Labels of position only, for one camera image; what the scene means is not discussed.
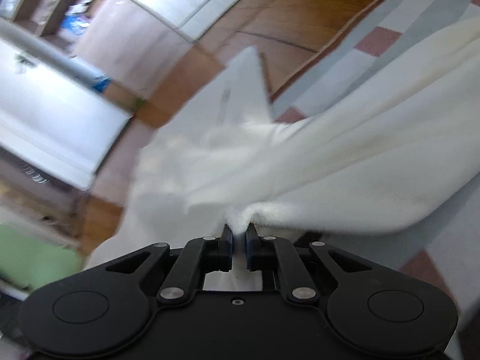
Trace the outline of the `white fleece zip jacket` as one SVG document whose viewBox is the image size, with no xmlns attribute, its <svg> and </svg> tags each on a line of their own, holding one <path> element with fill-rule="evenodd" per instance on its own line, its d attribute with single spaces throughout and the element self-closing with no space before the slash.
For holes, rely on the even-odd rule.
<svg viewBox="0 0 480 360">
<path fill-rule="evenodd" d="M 115 235 L 96 267 L 228 225 L 387 234 L 418 223 L 479 174 L 479 19 L 408 49 L 319 115 L 272 118 L 247 48 L 141 150 Z"/>
</svg>

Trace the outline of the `green board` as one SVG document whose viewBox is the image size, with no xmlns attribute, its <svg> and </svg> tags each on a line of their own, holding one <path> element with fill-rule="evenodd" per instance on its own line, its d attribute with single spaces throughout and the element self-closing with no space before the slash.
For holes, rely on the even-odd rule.
<svg viewBox="0 0 480 360">
<path fill-rule="evenodd" d="M 74 249 L 1 225 L 1 279 L 17 289 L 32 292 L 80 272 L 83 266 Z"/>
</svg>

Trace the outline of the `white door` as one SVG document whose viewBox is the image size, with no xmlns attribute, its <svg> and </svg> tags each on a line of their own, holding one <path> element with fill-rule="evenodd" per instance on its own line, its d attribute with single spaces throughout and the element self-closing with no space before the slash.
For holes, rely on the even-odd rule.
<svg viewBox="0 0 480 360">
<path fill-rule="evenodd" d="M 1 42 L 1 147 L 87 190 L 131 114 Z"/>
</svg>

